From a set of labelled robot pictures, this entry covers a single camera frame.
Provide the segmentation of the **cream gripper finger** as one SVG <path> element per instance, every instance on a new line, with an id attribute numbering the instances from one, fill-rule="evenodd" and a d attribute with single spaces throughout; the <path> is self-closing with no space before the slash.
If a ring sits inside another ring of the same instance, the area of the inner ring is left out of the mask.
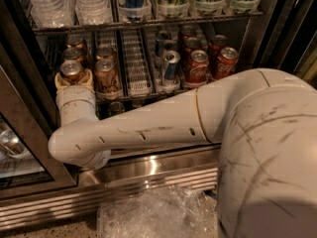
<path id="1" fill-rule="evenodd" d="M 94 90 L 93 73 L 90 69 L 85 70 L 85 75 L 80 79 L 80 84 L 87 87 L 91 91 Z"/>
<path id="2" fill-rule="evenodd" d="M 58 72 L 54 78 L 54 84 L 57 92 L 61 92 L 68 87 L 68 82 Z"/>

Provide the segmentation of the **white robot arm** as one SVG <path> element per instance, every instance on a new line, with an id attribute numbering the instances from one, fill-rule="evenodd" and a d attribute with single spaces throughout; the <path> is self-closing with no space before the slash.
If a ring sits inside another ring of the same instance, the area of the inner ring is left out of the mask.
<path id="1" fill-rule="evenodd" d="M 56 102 L 55 159 L 99 169 L 114 149 L 218 143 L 219 238 L 317 238 L 317 91 L 302 79 L 254 68 L 105 120 L 84 86 Z"/>

